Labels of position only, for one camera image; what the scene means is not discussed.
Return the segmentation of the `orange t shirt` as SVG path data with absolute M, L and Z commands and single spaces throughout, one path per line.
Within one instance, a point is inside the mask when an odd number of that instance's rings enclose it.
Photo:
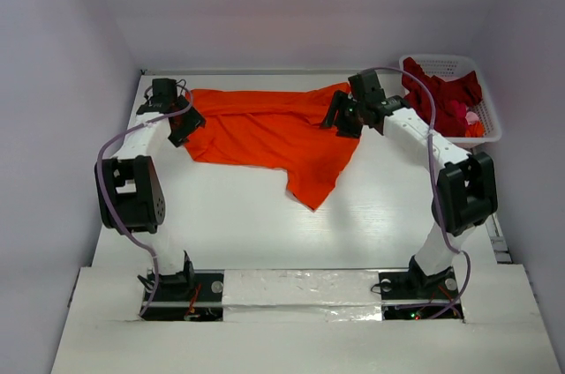
M 195 89 L 206 122 L 185 148 L 197 162 L 283 170 L 287 191 L 315 211 L 359 144 L 320 126 L 334 93 L 349 91 L 346 83 L 307 92 Z

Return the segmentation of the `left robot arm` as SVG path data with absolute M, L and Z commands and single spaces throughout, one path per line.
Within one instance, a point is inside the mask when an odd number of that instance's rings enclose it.
M 161 280 L 156 250 L 134 235 L 154 235 L 164 222 L 166 203 L 154 157 L 164 144 L 187 144 L 206 120 L 183 80 L 153 79 L 143 98 L 133 126 L 102 146 L 94 175 L 102 224 L 127 236 L 152 259 L 154 272 L 139 278 L 151 291 Z

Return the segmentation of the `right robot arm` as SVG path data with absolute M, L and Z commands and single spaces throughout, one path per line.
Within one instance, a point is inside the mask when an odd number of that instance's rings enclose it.
M 471 233 L 498 209 L 493 160 L 443 137 L 434 129 L 435 115 L 424 121 L 404 98 L 387 97 L 375 69 L 361 71 L 348 82 L 349 92 L 334 93 L 322 128 L 335 127 L 345 138 L 359 138 L 364 127 L 374 129 L 429 173 L 433 227 L 400 280 L 388 284 L 390 290 L 429 295 L 446 279 Z

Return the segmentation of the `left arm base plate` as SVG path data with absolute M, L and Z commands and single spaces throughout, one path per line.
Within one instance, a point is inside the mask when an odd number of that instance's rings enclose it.
M 222 321 L 223 271 L 197 271 L 193 286 L 180 272 L 161 275 L 153 301 L 141 315 L 146 321 Z

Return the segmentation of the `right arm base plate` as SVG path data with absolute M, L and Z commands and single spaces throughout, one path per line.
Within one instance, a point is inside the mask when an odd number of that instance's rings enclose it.
M 379 296 L 385 320 L 464 319 L 459 302 L 438 315 L 459 293 L 453 272 L 448 272 L 444 280 L 422 288 L 409 285 L 405 271 L 380 272 L 371 292 Z

